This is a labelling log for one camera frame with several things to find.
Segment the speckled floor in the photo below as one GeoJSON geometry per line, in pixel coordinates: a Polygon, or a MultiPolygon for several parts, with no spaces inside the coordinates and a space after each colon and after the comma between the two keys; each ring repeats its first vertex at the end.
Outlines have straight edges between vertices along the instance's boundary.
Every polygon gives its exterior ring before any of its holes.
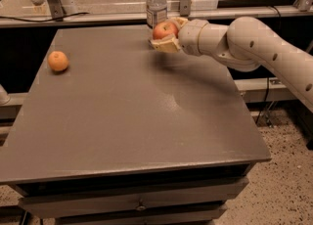
{"type": "MultiPolygon", "coordinates": [[[[227,211],[209,225],[313,224],[313,151],[308,139],[295,123],[289,105],[272,111],[273,128],[260,119],[258,129],[268,145],[272,160],[257,164],[248,174],[249,184],[234,199],[227,211]]],[[[16,204],[10,188],[0,187],[0,205],[16,204]]],[[[0,224],[18,224],[17,219],[0,224]]],[[[31,224],[39,224],[32,219],[31,224]]],[[[45,224],[54,224],[45,220],[45,224]]]]}

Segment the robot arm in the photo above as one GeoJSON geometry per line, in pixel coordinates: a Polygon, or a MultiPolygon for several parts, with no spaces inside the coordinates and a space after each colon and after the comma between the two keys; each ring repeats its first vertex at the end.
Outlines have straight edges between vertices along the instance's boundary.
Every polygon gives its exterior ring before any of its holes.
{"type": "Polygon", "coordinates": [[[313,112],[313,57],[263,22],[242,17],[227,26],[193,20],[180,29],[178,39],[186,54],[207,55],[229,68],[252,71],[263,65],[313,112]]]}

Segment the gray table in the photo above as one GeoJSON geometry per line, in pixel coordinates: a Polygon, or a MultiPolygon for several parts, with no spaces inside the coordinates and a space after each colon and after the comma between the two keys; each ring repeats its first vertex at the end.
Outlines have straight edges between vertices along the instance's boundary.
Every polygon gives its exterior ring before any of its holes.
{"type": "Polygon", "coordinates": [[[164,186],[177,172],[196,172],[215,175],[195,178],[211,186],[270,159],[228,70],[210,57],[157,53],[147,34],[143,26],[59,30],[48,54],[65,52],[70,67],[55,74],[43,62],[0,148],[0,183],[25,196],[25,209],[43,203],[38,196],[63,195],[66,183],[117,177],[126,188],[148,176],[164,186]]]}

